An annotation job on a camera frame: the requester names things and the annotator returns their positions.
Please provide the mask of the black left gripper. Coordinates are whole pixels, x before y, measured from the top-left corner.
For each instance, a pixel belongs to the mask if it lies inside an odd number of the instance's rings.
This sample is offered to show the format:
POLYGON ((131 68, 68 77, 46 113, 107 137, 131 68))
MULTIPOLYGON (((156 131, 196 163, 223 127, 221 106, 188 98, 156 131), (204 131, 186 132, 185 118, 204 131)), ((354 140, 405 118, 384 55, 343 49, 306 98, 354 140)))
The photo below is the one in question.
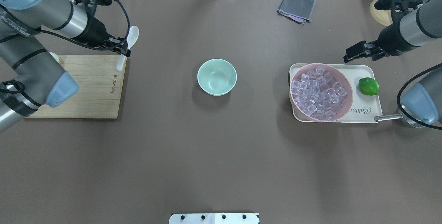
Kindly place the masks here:
POLYGON ((87 48, 104 48, 125 57, 131 56, 128 41, 125 38, 113 38, 106 31, 105 25, 95 17, 88 17, 84 31, 76 41, 87 48))

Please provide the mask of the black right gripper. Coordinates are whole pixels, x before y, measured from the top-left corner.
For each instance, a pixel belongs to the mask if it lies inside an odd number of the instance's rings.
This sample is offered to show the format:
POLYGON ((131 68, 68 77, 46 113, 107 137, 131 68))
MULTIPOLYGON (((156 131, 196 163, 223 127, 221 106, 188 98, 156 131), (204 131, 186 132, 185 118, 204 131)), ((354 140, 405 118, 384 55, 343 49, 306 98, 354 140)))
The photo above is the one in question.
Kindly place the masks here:
POLYGON ((345 50, 344 63, 347 64, 355 59, 371 58, 375 61, 372 51, 375 47, 379 50, 380 58, 388 56, 400 56, 413 50, 413 45, 409 44, 402 37, 399 28, 390 25, 383 29, 376 41, 360 41, 345 50))

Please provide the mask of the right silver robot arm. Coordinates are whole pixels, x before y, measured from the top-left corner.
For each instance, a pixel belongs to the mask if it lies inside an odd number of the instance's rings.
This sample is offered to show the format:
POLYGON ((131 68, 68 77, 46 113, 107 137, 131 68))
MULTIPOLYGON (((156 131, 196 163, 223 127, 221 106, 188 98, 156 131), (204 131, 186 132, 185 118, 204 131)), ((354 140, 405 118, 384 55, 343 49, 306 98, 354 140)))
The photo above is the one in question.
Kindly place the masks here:
POLYGON ((405 55, 408 65, 421 72, 399 89, 396 104, 400 116, 419 128, 441 129, 441 52, 417 52, 441 41, 441 0, 376 0, 377 10, 390 10, 392 23, 376 40, 360 41, 346 49, 344 62, 362 57, 373 61, 405 55))

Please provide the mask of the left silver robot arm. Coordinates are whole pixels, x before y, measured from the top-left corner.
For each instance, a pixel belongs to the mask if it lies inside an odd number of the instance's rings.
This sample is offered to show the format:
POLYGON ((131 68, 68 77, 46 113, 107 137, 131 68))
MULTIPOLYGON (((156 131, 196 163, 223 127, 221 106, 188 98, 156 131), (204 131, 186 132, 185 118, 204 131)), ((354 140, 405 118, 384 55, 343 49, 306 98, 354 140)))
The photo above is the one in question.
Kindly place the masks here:
POLYGON ((72 76, 37 40, 46 33, 84 48, 129 57, 124 37, 109 34, 95 17, 97 6, 119 0, 1 0, 1 58, 16 77, 1 82, 1 132, 42 105, 55 108, 79 90, 72 76))

